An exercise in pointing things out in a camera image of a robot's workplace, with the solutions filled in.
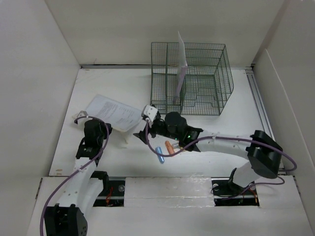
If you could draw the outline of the white notebook booklet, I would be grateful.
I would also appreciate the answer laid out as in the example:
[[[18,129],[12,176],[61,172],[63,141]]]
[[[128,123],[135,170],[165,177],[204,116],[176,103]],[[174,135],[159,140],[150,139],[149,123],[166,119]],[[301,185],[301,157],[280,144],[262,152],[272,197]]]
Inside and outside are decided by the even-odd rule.
[[[84,110],[90,117],[96,117],[111,124],[113,130],[118,133],[116,141],[119,148],[128,148],[133,132],[142,120],[141,111],[127,104],[97,94]],[[77,121],[79,126],[87,121],[82,117]]]

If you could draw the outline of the clear zip pouch purple zipper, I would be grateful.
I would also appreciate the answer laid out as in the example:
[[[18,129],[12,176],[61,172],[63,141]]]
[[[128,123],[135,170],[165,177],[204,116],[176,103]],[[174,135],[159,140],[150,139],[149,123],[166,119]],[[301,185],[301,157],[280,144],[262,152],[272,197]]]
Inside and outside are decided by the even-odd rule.
[[[180,97],[180,92],[183,86],[184,78],[186,75],[186,71],[188,69],[188,63],[186,59],[186,51],[185,51],[185,44],[182,40],[180,32],[178,31],[178,69],[177,69],[177,87],[175,91],[175,95],[173,97],[173,104],[176,104],[177,99]]]

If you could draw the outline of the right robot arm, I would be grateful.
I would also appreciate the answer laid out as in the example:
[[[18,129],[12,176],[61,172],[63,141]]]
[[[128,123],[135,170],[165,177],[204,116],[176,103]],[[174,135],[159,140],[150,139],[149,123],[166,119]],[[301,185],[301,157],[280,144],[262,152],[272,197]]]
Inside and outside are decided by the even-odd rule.
[[[148,144],[149,136],[157,135],[177,140],[181,148],[190,152],[217,152],[244,158],[246,163],[234,168],[227,182],[229,191],[234,194],[260,177],[276,179],[278,176],[283,149],[264,131],[256,130],[244,137],[222,136],[189,126],[178,112],[170,112],[164,119],[156,115],[144,130],[134,134],[144,144]]]

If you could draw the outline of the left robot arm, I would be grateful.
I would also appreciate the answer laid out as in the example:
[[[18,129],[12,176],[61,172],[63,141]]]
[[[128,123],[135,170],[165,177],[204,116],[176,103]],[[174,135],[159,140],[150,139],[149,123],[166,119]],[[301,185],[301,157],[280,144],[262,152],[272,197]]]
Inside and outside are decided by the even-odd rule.
[[[108,174],[96,168],[112,126],[92,116],[85,116],[85,119],[84,137],[75,156],[73,172],[44,204],[39,226],[42,236],[87,235],[87,214],[98,195],[109,191]]]

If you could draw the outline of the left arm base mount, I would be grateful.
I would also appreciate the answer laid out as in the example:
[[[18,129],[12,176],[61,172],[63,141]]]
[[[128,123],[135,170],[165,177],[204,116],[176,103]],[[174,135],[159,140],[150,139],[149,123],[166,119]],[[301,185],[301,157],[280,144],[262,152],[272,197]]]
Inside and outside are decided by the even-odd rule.
[[[94,202],[94,207],[123,207],[125,199],[126,179],[109,177],[107,172],[95,171],[91,178],[102,180],[103,190]]]

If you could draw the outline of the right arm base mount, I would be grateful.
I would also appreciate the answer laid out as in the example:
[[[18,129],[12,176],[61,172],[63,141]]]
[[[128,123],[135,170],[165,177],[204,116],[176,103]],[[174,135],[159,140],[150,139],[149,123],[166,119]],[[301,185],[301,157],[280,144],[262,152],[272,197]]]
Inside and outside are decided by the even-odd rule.
[[[245,191],[233,182],[234,168],[229,178],[213,178],[211,193],[214,196],[216,207],[240,207],[240,206],[259,206],[256,190],[250,188]]]

